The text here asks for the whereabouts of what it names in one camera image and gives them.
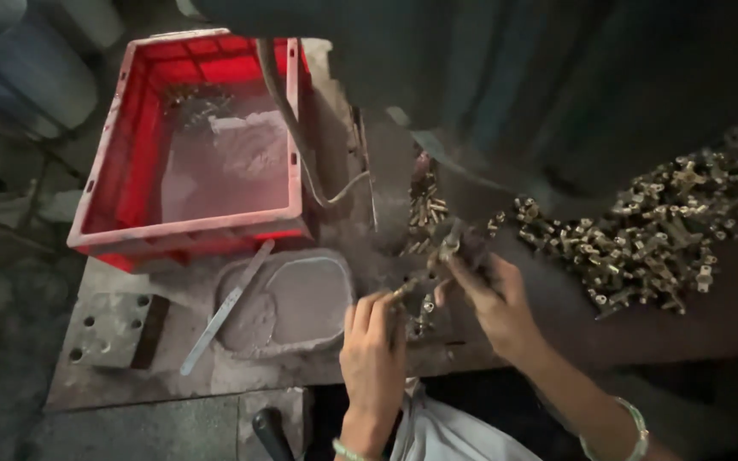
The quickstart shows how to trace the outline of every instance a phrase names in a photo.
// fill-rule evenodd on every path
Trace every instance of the metal block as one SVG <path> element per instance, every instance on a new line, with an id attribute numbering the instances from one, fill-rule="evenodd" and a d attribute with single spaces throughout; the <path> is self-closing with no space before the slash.
<path id="1" fill-rule="evenodd" d="M 97 293 L 83 301 L 87 315 L 75 328 L 69 360 L 77 365 L 148 368 L 169 299 L 143 293 Z"/>

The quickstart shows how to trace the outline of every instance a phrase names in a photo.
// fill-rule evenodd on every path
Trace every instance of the concrete floor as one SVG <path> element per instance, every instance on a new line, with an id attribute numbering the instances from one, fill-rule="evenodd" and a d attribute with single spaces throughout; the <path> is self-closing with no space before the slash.
<path id="1" fill-rule="evenodd" d="M 81 172 L 88 172 L 93 162 L 127 41 L 172 30 L 208 27 L 181 16 L 174 0 L 127 0 L 117 3 L 128 33 L 103 56 L 88 59 L 99 83 L 100 103 L 93 115 L 73 136 L 50 143 L 56 152 Z M 10 188 L 26 189 L 29 181 L 38 173 L 40 161 L 41 157 L 37 152 L 30 152 L 23 144 L 0 138 L 0 177 Z M 47 183 L 48 191 L 75 188 L 75 182 L 61 171 L 52 172 L 51 178 Z M 62 240 L 66 238 L 64 225 L 55 231 Z M 23 245 L 0 239 L 0 460 L 91 459 L 94 456 L 104 458 L 109 454 L 113 454 L 113 458 L 127 456 L 126 452 L 102 449 L 89 449 L 83 453 L 80 452 L 82 445 L 76 444 L 64 447 L 43 446 L 55 443 L 43 439 L 44 428 L 55 416 L 44 415 L 42 406 L 67 328 L 69 312 L 75 302 L 84 262 L 85 258 L 81 255 L 67 252 L 54 257 L 41 257 Z M 604 379 L 606 386 L 639 385 L 638 382 L 629 383 L 627 380 L 611 377 Z M 718 451 L 738 444 L 738 361 L 714 366 L 709 381 L 712 382 L 712 400 L 716 407 L 713 409 L 713 416 L 709 418 L 718 417 L 721 408 L 724 410 L 725 421 L 708 431 L 732 428 L 726 438 L 714 439 L 717 448 L 714 451 Z M 681 448 L 681 452 L 694 459 L 712 455 L 707 449 L 694 449 L 693 443 L 697 439 L 702 441 L 703 435 L 708 435 L 709 432 L 686 435 L 690 438 L 689 441 L 681 439 L 687 433 L 682 429 L 687 426 L 694 429 L 704 427 L 691 419 L 691 415 L 696 413 L 685 408 L 683 400 L 679 400 L 682 403 L 674 403 L 671 394 L 641 392 L 652 396 L 653 400 L 647 401 L 646 405 L 650 406 L 650 412 L 658 413 L 661 416 L 659 419 L 665 422 L 659 430 L 672 435 L 672 443 L 685 446 Z M 703 405 L 700 411 L 708 412 L 709 409 L 707 405 Z M 137 429 L 138 436 L 144 436 L 143 425 L 125 424 L 123 419 L 117 422 L 111 419 L 113 417 L 94 414 L 92 418 L 79 417 L 77 423 L 72 424 L 80 424 L 74 429 L 80 427 L 82 431 L 92 433 L 99 424 L 113 426 L 120 423 L 129 433 Z M 109 435 L 103 438 L 94 435 L 88 440 L 88 443 L 98 445 L 99 448 L 111 444 Z M 160 446 L 157 446 L 153 444 L 150 449 L 134 453 L 133 459 L 161 459 L 161 451 L 158 449 Z M 190 458 L 187 453 L 182 452 L 181 455 L 182 458 Z"/>

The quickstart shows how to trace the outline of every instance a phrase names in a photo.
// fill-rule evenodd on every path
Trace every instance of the red plastic crate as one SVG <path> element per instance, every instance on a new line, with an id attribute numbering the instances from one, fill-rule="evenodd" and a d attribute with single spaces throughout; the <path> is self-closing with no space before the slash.
<path id="1" fill-rule="evenodd" d="M 275 55 L 279 71 L 286 78 L 287 98 L 297 116 L 299 73 L 308 77 L 299 41 L 276 40 Z M 138 272 L 155 270 L 162 262 L 184 265 L 204 254 L 253 248 L 265 239 L 293 246 L 297 240 L 311 239 L 303 215 L 297 148 L 289 133 L 285 159 L 288 171 L 285 177 L 281 173 L 266 185 L 272 193 L 268 203 L 262 199 L 261 190 L 230 193 L 230 187 L 247 184 L 235 178 L 228 181 L 209 169 L 221 193 L 209 192 L 209 179 L 193 181 L 193 190 L 197 188 L 210 198 L 209 202 L 222 208 L 231 204 L 232 213 L 201 215 L 196 210 L 208 202 L 206 199 L 181 207 L 185 215 L 190 215 L 183 221 L 166 219 L 162 211 L 163 197 L 169 190 L 161 182 L 169 172 L 167 164 L 174 161 L 175 150 L 170 146 L 173 133 L 165 107 L 173 84 L 262 86 L 262 81 L 254 40 L 232 35 L 227 29 L 179 32 L 130 42 L 67 245 L 124 271 Z M 191 169 L 200 166 L 201 161 L 202 156 L 196 154 L 197 163 L 182 158 L 181 164 Z"/>

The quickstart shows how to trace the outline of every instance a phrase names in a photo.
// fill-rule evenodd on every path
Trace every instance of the metal scrap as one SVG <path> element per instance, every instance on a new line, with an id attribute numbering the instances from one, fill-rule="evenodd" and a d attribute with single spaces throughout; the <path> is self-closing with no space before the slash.
<path id="1" fill-rule="evenodd" d="M 598 319 L 634 302 L 685 313 L 684 296 L 711 290 L 711 245 L 738 237 L 738 140 L 635 178 L 598 222 L 550 222 L 531 198 L 515 207 L 518 235 L 580 276 Z"/>

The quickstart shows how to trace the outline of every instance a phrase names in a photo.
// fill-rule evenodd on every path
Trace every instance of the pile of brass parts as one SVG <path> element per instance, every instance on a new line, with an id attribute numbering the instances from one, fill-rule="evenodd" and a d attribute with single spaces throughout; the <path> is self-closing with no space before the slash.
<path id="1" fill-rule="evenodd" d="M 446 217 L 448 208 L 446 202 L 436 196 L 437 184 L 435 173 L 429 171 L 423 179 L 409 191 L 409 238 L 403 251 L 404 254 L 429 254 L 436 249 L 431 241 L 435 227 Z"/>
<path id="2" fill-rule="evenodd" d="M 549 221 L 531 198 L 515 205 L 520 237 L 582 278 L 598 319 L 632 302 L 684 314 L 682 296 L 711 290 L 712 244 L 738 237 L 738 141 L 635 178 L 598 220 Z M 490 231 L 501 217 L 489 221 Z"/>

